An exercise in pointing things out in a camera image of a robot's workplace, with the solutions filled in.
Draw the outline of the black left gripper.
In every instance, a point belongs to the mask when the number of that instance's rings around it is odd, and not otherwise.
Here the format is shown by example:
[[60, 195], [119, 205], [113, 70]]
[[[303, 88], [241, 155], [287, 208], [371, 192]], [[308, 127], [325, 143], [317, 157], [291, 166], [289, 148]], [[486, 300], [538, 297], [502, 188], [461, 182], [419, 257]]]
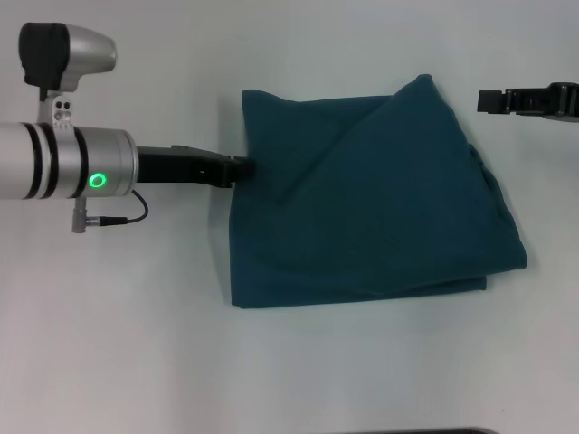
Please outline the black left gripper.
[[189, 146], [138, 147], [141, 184], [205, 184], [231, 188], [255, 176], [256, 163], [249, 157], [220, 155]]

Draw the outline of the teal T-shirt with FREE print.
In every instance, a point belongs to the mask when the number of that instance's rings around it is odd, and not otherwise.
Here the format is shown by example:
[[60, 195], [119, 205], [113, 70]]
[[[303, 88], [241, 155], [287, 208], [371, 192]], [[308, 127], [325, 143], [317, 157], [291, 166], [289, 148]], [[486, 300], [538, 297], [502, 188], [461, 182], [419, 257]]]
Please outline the teal T-shirt with FREE print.
[[527, 254], [495, 176], [432, 78], [391, 96], [242, 93], [231, 297], [296, 307], [483, 290]]

